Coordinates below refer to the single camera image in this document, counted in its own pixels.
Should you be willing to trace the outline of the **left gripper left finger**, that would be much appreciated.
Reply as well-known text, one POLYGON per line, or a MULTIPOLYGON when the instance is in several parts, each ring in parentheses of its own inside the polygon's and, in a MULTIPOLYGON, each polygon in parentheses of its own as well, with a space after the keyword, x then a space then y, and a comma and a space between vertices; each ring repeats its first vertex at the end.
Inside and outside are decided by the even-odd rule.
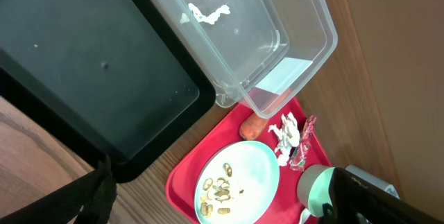
POLYGON ((117 197, 109 157, 95 170, 53 193, 1 218, 1 224, 106 224, 117 197))

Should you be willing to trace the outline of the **mint green bowl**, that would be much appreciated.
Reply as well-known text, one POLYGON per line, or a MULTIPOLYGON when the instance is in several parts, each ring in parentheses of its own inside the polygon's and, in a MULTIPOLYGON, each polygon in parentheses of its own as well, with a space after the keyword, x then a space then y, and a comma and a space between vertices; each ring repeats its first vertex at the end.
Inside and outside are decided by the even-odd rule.
POLYGON ((315 164, 305 169, 299 178, 297 197, 312 216, 322 217, 323 205, 332 205, 329 187, 333 172, 334 167, 315 164))

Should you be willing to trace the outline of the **red snack wrapper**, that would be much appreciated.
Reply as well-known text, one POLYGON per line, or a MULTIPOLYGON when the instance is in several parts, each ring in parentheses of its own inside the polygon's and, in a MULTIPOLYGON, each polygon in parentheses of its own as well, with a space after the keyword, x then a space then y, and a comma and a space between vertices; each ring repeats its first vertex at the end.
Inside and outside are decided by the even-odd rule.
POLYGON ((314 133, 315 122, 316 115, 311 115, 306 119, 304 128, 302 129, 300 143, 291 156, 289 168, 292 171, 303 172, 305 170, 305 163, 310 147, 310 139, 314 133))

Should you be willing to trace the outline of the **white tissue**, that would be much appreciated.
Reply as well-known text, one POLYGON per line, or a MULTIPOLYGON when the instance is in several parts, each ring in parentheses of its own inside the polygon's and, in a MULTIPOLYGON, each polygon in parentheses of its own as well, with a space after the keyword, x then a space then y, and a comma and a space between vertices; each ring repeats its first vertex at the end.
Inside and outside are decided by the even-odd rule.
POLYGON ((280 153, 277 157, 279 166, 286 166, 290 160, 292 148, 296 148, 300 144, 300 132, 298 130, 298 122, 291 112, 286 116, 283 114, 281 121, 281 128, 278 128, 276 125, 270 125, 268 132, 273 132, 278 139, 274 153, 280 153))

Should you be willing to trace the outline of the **white plastic spoon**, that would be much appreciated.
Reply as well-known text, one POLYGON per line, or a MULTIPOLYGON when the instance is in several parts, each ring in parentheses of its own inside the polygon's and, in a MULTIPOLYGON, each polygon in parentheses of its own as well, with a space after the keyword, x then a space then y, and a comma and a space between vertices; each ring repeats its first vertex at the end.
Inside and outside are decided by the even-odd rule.
POLYGON ((311 216, 311 212, 310 212, 307 208, 304 208, 304 209, 301 211, 301 214, 300 214, 300 218, 299 218, 298 224, 305 224, 306 221, 309 219, 310 216, 311 216))

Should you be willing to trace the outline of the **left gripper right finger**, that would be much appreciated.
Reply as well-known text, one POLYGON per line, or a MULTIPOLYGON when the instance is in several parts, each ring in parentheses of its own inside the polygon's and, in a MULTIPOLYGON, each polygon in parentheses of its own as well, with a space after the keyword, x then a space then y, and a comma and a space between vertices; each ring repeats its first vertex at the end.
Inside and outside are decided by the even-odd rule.
POLYGON ((318 224, 443 224, 345 169, 333 170, 328 193, 318 224))

